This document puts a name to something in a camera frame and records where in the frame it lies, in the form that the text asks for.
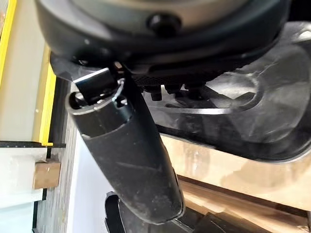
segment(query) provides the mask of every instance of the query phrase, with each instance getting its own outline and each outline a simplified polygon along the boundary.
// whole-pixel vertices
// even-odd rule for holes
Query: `yellow edge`
[[[55,83],[56,83],[56,76],[53,73],[51,65],[49,64],[47,82],[45,86],[44,101],[43,101],[40,133],[39,133],[39,142],[43,146],[53,145],[53,143],[49,143],[49,133],[52,118]]]
[[[13,24],[14,13],[16,9],[17,0],[9,0],[8,9],[6,12],[4,25],[2,29],[2,36],[0,40],[0,85],[3,75],[4,62],[6,57],[6,52],[9,44],[10,32]]]

